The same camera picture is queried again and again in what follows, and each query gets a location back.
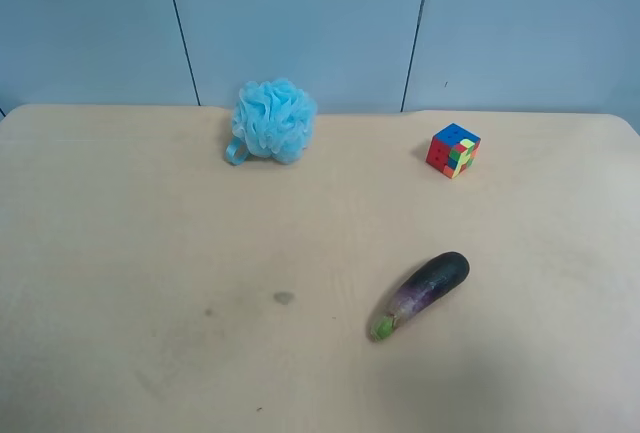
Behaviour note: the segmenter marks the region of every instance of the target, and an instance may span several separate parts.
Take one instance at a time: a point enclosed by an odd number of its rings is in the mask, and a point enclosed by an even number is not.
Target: wall
[[[195,104],[171,0],[2,0],[0,107]]]
[[[619,114],[640,130],[638,0],[425,0],[405,102]]]
[[[322,111],[397,112],[420,0],[176,0],[205,105],[289,77]]]
[[[425,0],[407,85],[420,2],[175,0],[177,16],[174,0],[2,0],[0,108],[230,106],[245,81],[288,76],[325,112],[608,112],[640,129],[636,0]]]

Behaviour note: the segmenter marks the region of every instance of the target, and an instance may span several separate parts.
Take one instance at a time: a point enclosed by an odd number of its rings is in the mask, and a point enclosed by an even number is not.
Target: blue bath sponge
[[[311,141],[317,109],[311,97],[289,80],[247,83],[231,119],[234,138],[227,160],[239,165],[252,154],[293,163]]]

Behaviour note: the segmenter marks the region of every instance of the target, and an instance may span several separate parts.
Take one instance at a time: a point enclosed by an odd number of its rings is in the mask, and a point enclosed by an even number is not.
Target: beige tabletop
[[[449,180],[424,157],[452,121],[482,144]],[[229,131],[197,107],[0,123],[0,431],[640,431],[628,124],[321,116],[298,163],[238,167]],[[370,343],[385,291],[449,250],[467,281]]]

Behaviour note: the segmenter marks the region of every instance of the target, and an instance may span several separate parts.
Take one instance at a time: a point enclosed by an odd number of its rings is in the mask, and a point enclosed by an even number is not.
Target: puzzle cube
[[[427,153],[427,163],[449,178],[455,178],[471,166],[479,145],[480,138],[451,123],[434,135]]]

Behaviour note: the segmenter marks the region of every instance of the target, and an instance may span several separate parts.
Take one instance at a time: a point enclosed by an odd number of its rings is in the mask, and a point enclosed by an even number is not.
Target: eggplant
[[[469,262],[450,251],[429,260],[393,294],[371,324],[371,339],[381,341],[431,303],[453,290],[469,275]]]

